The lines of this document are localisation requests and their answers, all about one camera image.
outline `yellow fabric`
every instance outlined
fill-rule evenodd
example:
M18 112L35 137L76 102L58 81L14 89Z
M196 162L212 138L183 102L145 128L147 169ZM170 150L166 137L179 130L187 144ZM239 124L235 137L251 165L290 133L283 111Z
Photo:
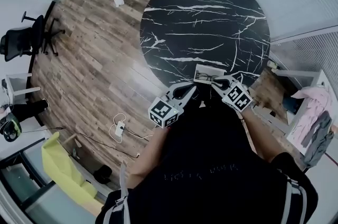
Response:
M102 207L94 199L97 190L76 169L58 138L59 132L56 132L41 147L43 169L72 200L96 215Z

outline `black office chair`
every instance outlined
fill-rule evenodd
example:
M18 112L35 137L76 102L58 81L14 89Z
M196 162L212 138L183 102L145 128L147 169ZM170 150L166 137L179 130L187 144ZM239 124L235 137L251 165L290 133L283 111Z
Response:
M26 16L26 12L24 12L21 22L24 20L34 21L33 26L22 30L9 30L6 35L1 38L0 54L5 55L5 61L10 61L17 56L32 55L33 53L38 54L40 48L43 48L44 54L48 54L46 51L47 45L50 46L53 54L58 56L58 53L54 51L52 38L60 32L65 33L65 30L52 32L54 21L58 21L58 19L53 19L47 32L44 31L45 20L43 15L34 19Z

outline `black marble table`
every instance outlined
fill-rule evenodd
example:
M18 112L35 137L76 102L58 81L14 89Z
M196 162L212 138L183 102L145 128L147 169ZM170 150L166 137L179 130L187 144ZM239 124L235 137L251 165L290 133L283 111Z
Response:
M222 68L251 86L266 66L270 34L256 0L150 0L140 44L167 86L192 81L197 63Z

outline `forearm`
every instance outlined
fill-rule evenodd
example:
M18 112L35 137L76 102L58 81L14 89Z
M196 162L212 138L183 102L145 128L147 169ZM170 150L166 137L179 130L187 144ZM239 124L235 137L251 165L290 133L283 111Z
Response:
M281 145L270 133L269 128L254 114L250 107L242 112L242 116L256 152L261 158L271 162L276 155L284 152Z
M130 175L126 183L128 188L137 186L158 165L167 133L167 128L158 127L155 129L154 136L130 169Z

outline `white paper on floor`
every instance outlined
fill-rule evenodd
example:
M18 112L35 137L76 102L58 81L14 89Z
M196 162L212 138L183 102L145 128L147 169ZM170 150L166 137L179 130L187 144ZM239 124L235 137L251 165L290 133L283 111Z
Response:
M124 0L114 0L115 6L118 7L120 5L124 5L125 1Z

